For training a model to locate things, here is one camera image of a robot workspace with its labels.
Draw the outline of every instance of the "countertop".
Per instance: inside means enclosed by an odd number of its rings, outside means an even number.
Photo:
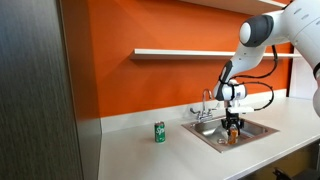
[[[320,139],[320,118],[310,100],[279,98],[241,117],[279,132],[224,153],[181,126],[194,118],[166,121],[160,144],[153,123],[104,133],[99,180],[238,179]]]

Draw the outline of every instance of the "can label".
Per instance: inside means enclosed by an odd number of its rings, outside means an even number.
[[[164,130],[164,122],[156,122],[154,124],[154,135],[157,143],[164,142],[166,140],[166,133]]]

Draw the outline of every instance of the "sink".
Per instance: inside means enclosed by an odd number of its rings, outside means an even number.
[[[244,127],[240,130],[237,142],[228,144],[227,131],[221,125],[221,120],[224,119],[225,116],[221,116],[204,122],[182,124],[182,126],[220,153],[278,132],[276,129],[244,119]]]

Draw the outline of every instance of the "orange wall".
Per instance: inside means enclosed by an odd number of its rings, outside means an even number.
[[[134,48],[235,51],[249,16],[177,0],[88,0],[100,116],[201,101],[226,63],[210,60],[130,60]],[[290,45],[278,46],[290,52]],[[268,72],[264,61],[253,75]],[[265,82],[287,87],[288,60]],[[249,92],[266,91],[250,86]]]

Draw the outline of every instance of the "soda can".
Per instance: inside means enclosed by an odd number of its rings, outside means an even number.
[[[164,122],[160,121],[154,124],[154,135],[155,135],[155,141],[157,143],[162,143],[166,140]]]

